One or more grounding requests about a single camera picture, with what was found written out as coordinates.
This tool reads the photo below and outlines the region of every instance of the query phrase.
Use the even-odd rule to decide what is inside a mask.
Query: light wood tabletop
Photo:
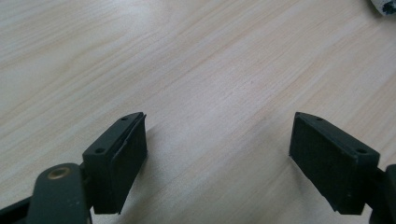
[[[396,19],[367,0],[0,2],[0,208],[138,111],[148,159],[93,223],[368,223],[334,213],[290,134],[314,114],[396,163]]]

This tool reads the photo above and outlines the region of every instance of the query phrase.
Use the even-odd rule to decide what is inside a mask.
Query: white object
[[[396,0],[372,0],[372,2],[384,16],[396,13]]]

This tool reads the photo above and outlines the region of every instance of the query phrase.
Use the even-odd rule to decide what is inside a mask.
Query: black plastic bracket
[[[395,166],[377,168],[379,153],[325,119],[297,112],[290,156],[334,211],[360,215],[368,203],[371,223],[396,223]]]
[[[0,210],[0,223],[92,223],[96,214],[120,213],[147,157],[145,115],[117,120],[83,153],[39,175],[33,196]]]

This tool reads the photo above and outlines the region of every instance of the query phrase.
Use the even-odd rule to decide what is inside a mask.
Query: small hole
[[[59,179],[62,178],[70,173],[70,169],[68,167],[60,167],[53,171],[51,171],[47,178],[48,179]]]
[[[363,148],[358,148],[358,149],[356,149],[356,151],[359,152],[360,154],[366,154],[367,153],[367,151],[364,150]]]
[[[104,152],[104,151],[105,151],[104,148],[97,148],[97,149],[95,150],[95,153],[100,154],[100,153],[102,153],[102,152]]]

